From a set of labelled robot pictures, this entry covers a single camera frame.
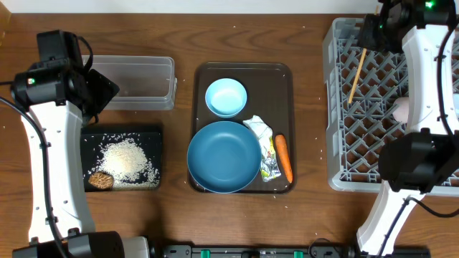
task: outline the wooden surface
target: wooden surface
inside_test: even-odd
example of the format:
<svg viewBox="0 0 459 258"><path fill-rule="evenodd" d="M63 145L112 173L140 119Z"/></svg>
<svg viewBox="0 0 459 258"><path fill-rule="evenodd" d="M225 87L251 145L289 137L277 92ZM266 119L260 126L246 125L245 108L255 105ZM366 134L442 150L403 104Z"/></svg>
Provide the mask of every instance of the wooden surface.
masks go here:
<svg viewBox="0 0 459 258"><path fill-rule="evenodd" d="M169 56L179 79L175 108L104 111L101 123L164 125L164 177L159 190L89 193L98 231L147 234L162 243L307 245L317 237L346 243L363 224L376 194L334 191L326 180L327 101L322 40L340 15L14 14L0 48L0 80L38 61L35 35L64 29L96 54ZM195 69L208 61L282 62L293 73L298 185L285 196L217 195L186 183ZM1 96L9 96L7 87ZM19 116L0 106L0 257L27 245L32 214L29 150ZM427 197L438 211L459 199ZM428 245L433 257L459 257L459 219L437 219L420 207L398 245Z"/></svg>

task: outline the dish rack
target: dish rack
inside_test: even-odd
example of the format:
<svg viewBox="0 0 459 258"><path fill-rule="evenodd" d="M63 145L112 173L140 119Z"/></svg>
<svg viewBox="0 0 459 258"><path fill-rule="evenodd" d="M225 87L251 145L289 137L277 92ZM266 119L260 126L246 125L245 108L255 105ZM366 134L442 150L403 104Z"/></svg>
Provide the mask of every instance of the dish rack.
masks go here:
<svg viewBox="0 0 459 258"><path fill-rule="evenodd" d="M338 191L378 192L382 146L404 135L392 116L399 97L408 96L403 54L368 51L354 101L347 100L362 48L357 36L363 19L338 18L323 41L323 80L328 97L326 129L328 183ZM453 45L453 89L459 92L459 40ZM459 196L459 171L430 194Z"/></svg>

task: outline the clear plastic container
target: clear plastic container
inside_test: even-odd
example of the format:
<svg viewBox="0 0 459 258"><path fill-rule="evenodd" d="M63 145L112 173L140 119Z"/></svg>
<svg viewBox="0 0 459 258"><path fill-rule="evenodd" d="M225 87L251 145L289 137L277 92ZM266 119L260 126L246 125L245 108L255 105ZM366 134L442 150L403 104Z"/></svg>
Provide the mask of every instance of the clear plastic container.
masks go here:
<svg viewBox="0 0 459 258"><path fill-rule="evenodd" d="M89 56L82 56L86 63ZM171 110L177 79L170 57L94 56L93 69L119 86L107 110Z"/></svg>

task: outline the carrot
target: carrot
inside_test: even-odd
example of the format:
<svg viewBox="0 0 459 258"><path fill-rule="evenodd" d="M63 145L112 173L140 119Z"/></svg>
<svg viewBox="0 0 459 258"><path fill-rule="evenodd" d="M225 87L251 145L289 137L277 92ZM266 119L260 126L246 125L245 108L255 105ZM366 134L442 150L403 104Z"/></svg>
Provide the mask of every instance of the carrot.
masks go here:
<svg viewBox="0 0 459 258"><path fill-rule="evenodd" d="M280 162L284 167L285 176L287 176L288 182L293 182L292 166L290 165L290 159L288 157L287 142L285 141L284 135L277 135L275 137L275 147L278 149Z"/></svg>

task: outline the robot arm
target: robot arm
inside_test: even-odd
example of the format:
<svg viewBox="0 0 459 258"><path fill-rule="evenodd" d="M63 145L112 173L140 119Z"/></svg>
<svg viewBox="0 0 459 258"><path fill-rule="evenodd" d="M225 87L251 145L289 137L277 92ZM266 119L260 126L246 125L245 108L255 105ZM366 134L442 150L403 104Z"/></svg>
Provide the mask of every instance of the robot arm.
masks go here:
<svg viewBox="0 0 459 258"><path fill-rule="evenodd" d="M79 39L90 50L85 66ZM38 34L37 41L41 62L17 74L11 86L16 105L38 127L37 131L27 119L22 119L29 140L34 206L30 245L14 250L13 257L60 257L67 252L71 257L148 258L144 237L121 239L114 231L95 232L82 182L80 129L92 117L97 121L98 114L118 93L118 86L90 69L93 54L83 38L54 31ZM47 142L45 152L38 133ZM48 162L48 171L43 171L44 161ZM44 194L45 182L49 183L49 196ZM45 205L48 197L51 221L49 207ZM57 236L52 233L51 224ZM64 254L57 251L59 245L67 249L61 249Z"/></svg>
<svg viewBox="0 0 459 258"><path fill-rule="evenodd" d="M443 62L443 100L448 125L459 130L453 106L451 54L454 34L438 60L439 48L455 24L454 1L385 1L380 17L366 17L360 45L375 50L403 52L407 60L410 109L409 133L386 144L379 157L383 179L369 218L357 232L360 251L370 255L392 254L397 235L415 203L434 185L459 168L458 153L440 119L437 62Z"/></svg>

